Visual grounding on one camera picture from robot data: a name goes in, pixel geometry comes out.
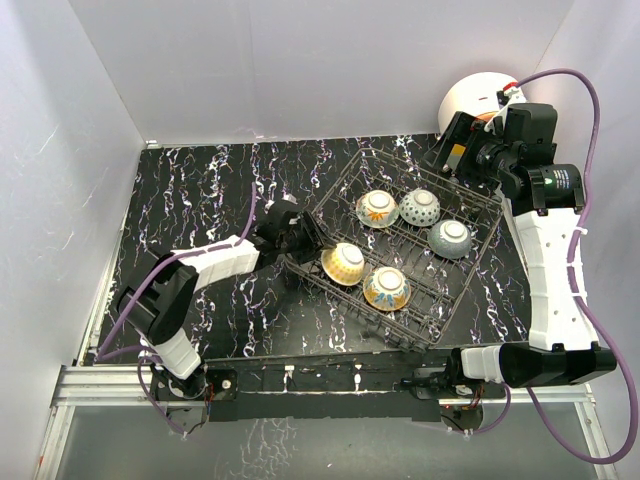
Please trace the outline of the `yellow sun pattern bowl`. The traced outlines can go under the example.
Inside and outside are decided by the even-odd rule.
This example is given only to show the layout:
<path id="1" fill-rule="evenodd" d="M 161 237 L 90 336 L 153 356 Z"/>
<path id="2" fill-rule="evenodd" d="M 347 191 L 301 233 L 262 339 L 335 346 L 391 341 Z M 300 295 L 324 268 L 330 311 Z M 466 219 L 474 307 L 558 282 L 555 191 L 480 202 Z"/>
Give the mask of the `yellow sun pattern bowl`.
<path id="1" fill-rule="evenodd" d="M 364 274 L 364 256 L 353 244 L 341 242 L 321 254 L 323 271 L 335 283 L 343 286 L 358 284 Z"/>

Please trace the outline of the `blue wave pattern bowl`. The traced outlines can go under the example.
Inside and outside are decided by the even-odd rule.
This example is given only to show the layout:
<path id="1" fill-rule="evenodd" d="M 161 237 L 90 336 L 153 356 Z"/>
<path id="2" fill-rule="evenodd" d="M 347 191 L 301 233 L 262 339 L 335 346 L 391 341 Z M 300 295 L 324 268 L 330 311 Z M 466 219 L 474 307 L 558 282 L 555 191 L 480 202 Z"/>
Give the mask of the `blue wave pattern bowl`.
<path id="1" fill-rule="evenodd" d="M 400 216 L 416 227 L 431 227 L 440 218 L 438 197 L 427 189 L 415 189 L 407 193 L 399 204 Z"/>

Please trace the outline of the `orange flower leaf bowl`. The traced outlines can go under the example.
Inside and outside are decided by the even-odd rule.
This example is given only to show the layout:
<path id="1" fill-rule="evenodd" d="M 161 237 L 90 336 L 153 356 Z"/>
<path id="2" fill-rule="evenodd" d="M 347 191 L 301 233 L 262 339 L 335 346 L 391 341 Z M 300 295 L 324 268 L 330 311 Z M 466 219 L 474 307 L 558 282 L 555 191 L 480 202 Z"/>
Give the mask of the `orange flower leaf bowl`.
<path id="1" fill-rule="evenodd" d="M 384 229 L 396 222 L 399 207 L 388 192 L 372 190 L 357 200 L 356 216 L 367 227 Z"/>

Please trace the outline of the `red rim grey pattern bowl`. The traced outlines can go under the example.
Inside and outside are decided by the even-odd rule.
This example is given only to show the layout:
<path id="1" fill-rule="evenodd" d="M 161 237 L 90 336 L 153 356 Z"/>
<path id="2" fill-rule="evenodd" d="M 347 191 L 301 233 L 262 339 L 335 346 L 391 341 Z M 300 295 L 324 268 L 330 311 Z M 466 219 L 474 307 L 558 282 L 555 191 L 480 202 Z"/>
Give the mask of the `red rim grey pattern bowl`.
<path id="1" fill-rule="evenodd" d="M 431 250 L 442 258 L 460 259 L 471 251 L 471 233 L 457 220 L 442 220 L 430 229 L 428 244 Z"/>

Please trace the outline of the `orange blue floral bowl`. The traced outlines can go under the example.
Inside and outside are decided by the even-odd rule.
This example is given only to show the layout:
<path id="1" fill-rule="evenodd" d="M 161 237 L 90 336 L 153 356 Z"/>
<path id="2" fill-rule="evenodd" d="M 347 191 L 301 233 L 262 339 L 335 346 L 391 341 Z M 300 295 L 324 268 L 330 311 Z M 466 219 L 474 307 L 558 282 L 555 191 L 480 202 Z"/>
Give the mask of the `orange blue floral bowl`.
<path id="1" fill-rule="evenodd" d="M 400 270 L 380 267 L 364 278 L 363 295 L 373 308 L 383 312 L 394 312 L 408 303 L 411 287 Z"/>

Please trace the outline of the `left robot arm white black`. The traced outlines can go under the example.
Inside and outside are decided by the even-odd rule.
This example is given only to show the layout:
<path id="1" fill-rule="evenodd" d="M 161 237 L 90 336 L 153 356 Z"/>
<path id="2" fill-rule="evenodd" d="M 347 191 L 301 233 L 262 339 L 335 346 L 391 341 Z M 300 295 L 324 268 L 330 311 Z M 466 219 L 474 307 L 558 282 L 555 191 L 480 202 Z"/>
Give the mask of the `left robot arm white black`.
<path id="1" fill-rule="evenodd" d="M 144 338 L 172 376 L 175 391 L 186 399 L 197 398 L 207 376 L 183 328 L 194 294 L 257 272 L 281 256 L 306 264 L 335 246 L 309 211 L 293 201 L 278 200 L 258 221 L 249 219 L 238 235 L 188 250 L 149 250 L 119 293 L 117 323 L 129 323 Z"/>

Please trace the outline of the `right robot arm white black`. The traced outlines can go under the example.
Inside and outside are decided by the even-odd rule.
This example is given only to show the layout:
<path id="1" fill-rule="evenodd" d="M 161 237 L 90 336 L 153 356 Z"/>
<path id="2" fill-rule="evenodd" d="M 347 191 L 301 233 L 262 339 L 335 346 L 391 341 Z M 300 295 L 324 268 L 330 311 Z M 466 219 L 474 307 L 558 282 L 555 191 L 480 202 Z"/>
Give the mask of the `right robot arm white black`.
<path id="1" fill-rule="evenodd" d="M 529 282 L 527 341 L 453 349 L 442 379 L 457 396 L 471 395 L 481 382 L 575 385 L 618 366 L 580 307 L 586 292 L 577 239 L 586 193 L 579 169 L 554 161 L 556 122 L 556 110 L 540 103 L 512 104 L 490 121 L 458 111 L 425 156 L 443 169 L 463 147 L 453 172 L 509 200 Z"/>

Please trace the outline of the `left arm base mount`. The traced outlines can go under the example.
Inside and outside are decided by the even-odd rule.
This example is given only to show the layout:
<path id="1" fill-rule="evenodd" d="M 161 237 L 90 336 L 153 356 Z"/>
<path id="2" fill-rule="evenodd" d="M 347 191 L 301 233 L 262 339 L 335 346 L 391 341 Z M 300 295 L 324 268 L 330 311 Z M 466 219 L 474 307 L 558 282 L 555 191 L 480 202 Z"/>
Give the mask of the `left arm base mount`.
<path id="1" fill-rule="evenodd" d="M 214 402 L 234 401 L 238 392 L 238 373 L 229 368 L 214 368 L 201 365 L 186 380 L 181 380 L 164 367 L 150 366 L 151 394 L 164 403 L 168 414 L 180 410 L 170 403 L 195 402 L 201 408 L 201 419 L 195 427 L 203 426 L 210 418 Z"/>

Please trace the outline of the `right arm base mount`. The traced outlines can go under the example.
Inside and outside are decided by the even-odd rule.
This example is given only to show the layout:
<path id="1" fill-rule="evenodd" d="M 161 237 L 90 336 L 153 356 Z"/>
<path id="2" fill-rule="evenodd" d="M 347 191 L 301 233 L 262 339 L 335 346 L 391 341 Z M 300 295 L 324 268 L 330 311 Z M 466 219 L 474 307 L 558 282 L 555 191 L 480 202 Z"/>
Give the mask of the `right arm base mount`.
<path id="1" fill-rule="evenodd" d="M 485 422 L 484 402 L 506 400 L 507 389 L 476 379 L 451 379 L 446 370 L 431 367 L 415 369 L 397 384 L 417 400 L 436 402 L 441 421 L 457 432 L 477 431 Z"/>

